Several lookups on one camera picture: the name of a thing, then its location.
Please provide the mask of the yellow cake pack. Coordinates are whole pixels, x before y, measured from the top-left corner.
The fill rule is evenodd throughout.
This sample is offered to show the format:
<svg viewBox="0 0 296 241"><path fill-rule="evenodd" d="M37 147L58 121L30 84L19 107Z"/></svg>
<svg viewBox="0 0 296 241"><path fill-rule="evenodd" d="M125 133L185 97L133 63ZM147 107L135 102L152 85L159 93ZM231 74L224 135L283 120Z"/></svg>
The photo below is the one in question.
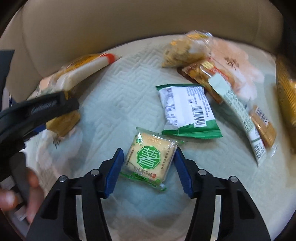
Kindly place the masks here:
<svg viewBox="0 0 296 241"><path fill-rule="evenodd" d="M78 110L56 117L46 122L46 129L54 132L59 137L65 137L79 122Z"/></svg>

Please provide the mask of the green label square cracker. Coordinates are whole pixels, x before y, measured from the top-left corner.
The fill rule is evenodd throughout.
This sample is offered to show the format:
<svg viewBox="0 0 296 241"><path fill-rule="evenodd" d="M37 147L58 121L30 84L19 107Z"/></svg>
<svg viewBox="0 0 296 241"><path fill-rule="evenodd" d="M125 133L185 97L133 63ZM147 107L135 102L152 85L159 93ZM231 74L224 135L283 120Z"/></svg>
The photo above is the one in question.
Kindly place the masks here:
<svg viewBox="0 0 296 241"><path fill-rule="evenodd" d="M182 140L136 127L137 134L126 154L121 174L164 191L166 176Z"/></svg>

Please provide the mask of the dark blue bag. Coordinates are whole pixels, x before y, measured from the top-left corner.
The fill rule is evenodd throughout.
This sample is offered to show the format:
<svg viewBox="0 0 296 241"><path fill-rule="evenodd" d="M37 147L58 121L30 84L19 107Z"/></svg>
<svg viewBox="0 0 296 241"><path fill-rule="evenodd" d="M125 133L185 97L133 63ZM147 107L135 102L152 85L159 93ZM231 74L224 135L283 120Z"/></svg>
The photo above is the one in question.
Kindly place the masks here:
<svg viewBox="0 0 296 241"><path fill-rule="evenodd" d="M10 64L15 50L1 50L0 51L0 97L1 110L3 102L3 92L6 85L6 78L10 71Z"/></svg>

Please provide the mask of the pale green long sachet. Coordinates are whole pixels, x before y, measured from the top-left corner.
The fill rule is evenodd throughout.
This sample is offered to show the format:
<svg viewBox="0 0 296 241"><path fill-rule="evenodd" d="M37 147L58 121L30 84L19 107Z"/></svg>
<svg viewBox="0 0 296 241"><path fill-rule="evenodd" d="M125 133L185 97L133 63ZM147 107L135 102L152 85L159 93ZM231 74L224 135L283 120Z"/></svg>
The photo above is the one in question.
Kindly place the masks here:
<svg viewBox="0 0 296 241"><path fill-rule="evenodd" d="M234 93L229 83L219 73L209 78L208 82L240 121L252 147L257 166L260 166L266 159L266 148L244 105Z"/></svg>

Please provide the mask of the white red wafer pack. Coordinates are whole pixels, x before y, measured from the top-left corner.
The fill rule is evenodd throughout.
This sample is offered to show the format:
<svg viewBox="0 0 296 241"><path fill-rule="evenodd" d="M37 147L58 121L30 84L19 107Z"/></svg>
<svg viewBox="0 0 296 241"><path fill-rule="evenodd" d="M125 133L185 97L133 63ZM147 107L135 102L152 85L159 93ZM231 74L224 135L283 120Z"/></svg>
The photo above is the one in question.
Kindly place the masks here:
<svg viewBox="0 0 296 241"><path fill-rule="evenodd" d="M28 99L59 91L70 91L80 82L114 63L120 57L112 53L88 54L64 65L59 71L43 78Z"/></svg>

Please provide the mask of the clear wrapped brown bar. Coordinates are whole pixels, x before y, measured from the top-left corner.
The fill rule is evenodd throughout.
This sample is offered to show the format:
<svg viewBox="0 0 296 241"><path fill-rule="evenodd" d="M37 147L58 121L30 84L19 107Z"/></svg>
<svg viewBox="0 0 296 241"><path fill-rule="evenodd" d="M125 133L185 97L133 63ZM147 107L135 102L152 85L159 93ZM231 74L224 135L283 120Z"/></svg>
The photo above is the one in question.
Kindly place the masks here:
<svg viewBox="0 0 296 241"><path fill-rule="evenodd" d="M260 134L260 137L264 143L265 148L267 149L269 156L272 157L277 149L276 130L273 124L266 117L261 108L259 108L259 106L257 105L254 105L250 109L249 115Z"/></svg>

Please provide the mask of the beige leather sofa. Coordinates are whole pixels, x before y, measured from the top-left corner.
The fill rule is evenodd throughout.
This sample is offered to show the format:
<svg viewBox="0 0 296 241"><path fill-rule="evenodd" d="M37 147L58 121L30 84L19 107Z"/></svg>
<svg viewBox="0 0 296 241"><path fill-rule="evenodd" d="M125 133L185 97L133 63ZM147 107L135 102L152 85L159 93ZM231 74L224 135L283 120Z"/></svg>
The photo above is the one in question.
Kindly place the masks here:
<svg viewBox="0 0 296 241"><path fill-rule="evenodd" d="M270 1L27 1L1 36L1 49L15 51L6 88L23 101L82 55L191 30L275 52L283 15Z"/></svg>

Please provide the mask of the floral quilted seat cover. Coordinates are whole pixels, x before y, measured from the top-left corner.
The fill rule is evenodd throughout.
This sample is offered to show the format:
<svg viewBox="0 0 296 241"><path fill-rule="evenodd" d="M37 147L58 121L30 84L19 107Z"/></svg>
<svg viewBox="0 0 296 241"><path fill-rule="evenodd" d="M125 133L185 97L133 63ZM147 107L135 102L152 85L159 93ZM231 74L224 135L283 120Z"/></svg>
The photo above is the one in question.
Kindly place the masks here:
<svg viewBox="0 0 296 241"><path fill-rule="evenodd" d="M90 51L22 74L1 112L4 221L20 240L279 240L293 227L295 159L278 98L280 60L172 37Z"/></svg>

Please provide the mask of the green white snack pack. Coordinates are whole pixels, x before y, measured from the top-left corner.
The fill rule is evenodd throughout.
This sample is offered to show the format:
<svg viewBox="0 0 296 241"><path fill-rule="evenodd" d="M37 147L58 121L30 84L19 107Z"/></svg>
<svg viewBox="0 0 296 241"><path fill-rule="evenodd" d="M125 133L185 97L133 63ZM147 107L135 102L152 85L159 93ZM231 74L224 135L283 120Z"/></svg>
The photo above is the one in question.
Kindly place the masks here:
<svg viewBox="0 0 296 241"><path fill-rule="evenodd" d="M164 109L167 136L214 139L222 133L199 84L165 84L156 87Z"/></svg>

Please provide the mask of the orange red snack pack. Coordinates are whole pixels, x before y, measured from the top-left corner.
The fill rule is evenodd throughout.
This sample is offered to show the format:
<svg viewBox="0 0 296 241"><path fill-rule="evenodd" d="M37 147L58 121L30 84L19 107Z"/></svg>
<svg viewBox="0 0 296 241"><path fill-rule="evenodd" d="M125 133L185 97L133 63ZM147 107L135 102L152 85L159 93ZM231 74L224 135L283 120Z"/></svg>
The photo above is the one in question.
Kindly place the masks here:
<svg viewBox="0 0 296 241"><path fill-rule="evenodd" d="M235 77L235 75L226 67L211 57L185 66L181 68L181 70L184 77L191 78L198 84L202 85L218 104L221 104L223 100L209 84L209 79L215 74L220 74L230 84L234 91L238 91L242 87L242 82L238 77Z"/></svg>

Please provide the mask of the gold ribbed bowl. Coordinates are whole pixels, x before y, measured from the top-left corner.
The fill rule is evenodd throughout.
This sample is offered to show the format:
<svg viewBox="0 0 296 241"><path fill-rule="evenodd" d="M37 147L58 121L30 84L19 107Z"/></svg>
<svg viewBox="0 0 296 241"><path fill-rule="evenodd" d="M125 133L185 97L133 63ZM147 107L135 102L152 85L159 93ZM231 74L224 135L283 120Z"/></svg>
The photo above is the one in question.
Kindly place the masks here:
<svg viewBox="0 0 296 241"><path fill-rule="evenodd" d="M295 65L285 56L276 56L276 90L281 115L295 153Z"/></svg>

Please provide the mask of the clear pack of crackers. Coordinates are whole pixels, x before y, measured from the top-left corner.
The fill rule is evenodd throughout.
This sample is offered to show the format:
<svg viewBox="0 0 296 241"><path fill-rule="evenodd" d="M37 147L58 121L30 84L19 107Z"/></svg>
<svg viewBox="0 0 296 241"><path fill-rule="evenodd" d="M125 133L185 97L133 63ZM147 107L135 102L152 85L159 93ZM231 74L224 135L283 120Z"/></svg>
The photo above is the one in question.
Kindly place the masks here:
<svg viewBox="0 0 296 241"><path fill-rule="evenodd" d="M208 32L190 31L167 45L162 67L185 67L211 56L213 36Z"/></svg>

